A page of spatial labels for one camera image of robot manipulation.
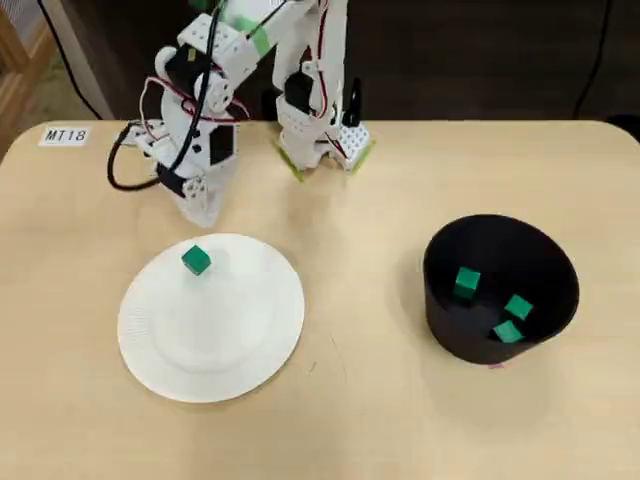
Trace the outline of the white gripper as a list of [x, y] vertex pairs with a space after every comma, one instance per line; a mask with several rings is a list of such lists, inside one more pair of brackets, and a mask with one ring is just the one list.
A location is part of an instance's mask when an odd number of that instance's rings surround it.
[[163, 95], [165, 132], [154, 144], [155, 172], [162, 185], [177, 195], [175, 203], [186, 219], [198, 226], [213, 226], [236, 171], [237, 125], [228, 112], [205, 109], [190, 133], [195, 110], [186, 99]]

